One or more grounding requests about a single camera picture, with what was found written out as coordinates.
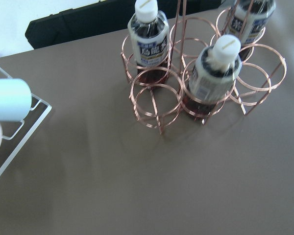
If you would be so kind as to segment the light blue cup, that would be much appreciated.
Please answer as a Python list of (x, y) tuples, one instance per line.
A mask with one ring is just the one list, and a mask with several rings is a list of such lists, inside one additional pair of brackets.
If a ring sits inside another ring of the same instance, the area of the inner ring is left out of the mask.
[(21, 121), (32, 104), (28, 84), (19, 78), (0, 78), (0, 121)]

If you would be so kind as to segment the black case beside table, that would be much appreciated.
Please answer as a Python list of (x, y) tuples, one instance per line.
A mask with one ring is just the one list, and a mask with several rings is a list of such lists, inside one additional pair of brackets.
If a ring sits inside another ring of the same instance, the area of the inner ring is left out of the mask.
[(127, 30), (135, 11), (133, 0), (105, 0), (32, 20), (25, 37), (43, 48), (101, 34)]

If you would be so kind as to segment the tea bottle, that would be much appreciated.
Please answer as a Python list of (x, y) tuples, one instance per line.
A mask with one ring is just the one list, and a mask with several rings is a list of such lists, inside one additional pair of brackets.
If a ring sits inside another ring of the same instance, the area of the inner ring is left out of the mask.
[(135, 13), (127, 25), (137, 73), (144, 68), (167, 67), (170, 48), (169, 23), (156, 0), (135, 1)]
[(236, 36), (241, 48), (254, 43), (276, 9), (274, 0), (235, 0), (225, 22), (225, 34)]
[(184, 110), (195, 118), (207, 118), (218, 101), (232, 90), (242, 68), (240, 40), (231, 34), (205, 47), (192, 69), (183, 98)]

